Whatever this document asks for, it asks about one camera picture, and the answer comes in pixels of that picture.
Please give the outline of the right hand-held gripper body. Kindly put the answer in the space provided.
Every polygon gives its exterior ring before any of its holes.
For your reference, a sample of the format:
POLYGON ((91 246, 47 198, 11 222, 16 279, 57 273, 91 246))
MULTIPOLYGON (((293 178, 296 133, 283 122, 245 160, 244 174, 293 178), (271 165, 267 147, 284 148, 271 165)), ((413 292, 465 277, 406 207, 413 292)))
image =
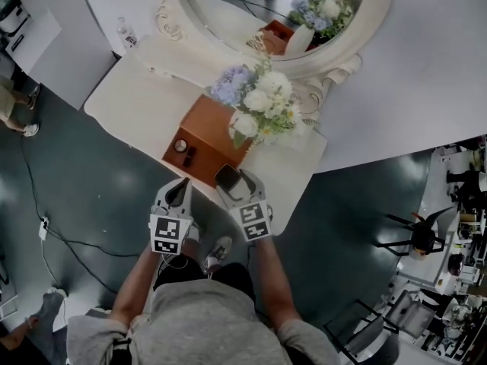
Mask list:
POLYGON ((236 208, 228 213, 239 227, 246 242, 272 236, 272 207, 265 199, 242 198, 236 208))

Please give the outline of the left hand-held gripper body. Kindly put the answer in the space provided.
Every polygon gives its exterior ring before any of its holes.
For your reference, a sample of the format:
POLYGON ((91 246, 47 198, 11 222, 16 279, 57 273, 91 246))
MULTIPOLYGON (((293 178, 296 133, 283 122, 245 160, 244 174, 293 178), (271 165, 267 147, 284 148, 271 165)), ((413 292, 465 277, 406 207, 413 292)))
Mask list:
POLYGON ((148 224, 151 250, 160 254, 179 255, 192 225, 193 218, 187 214, 153 206, 148 224))

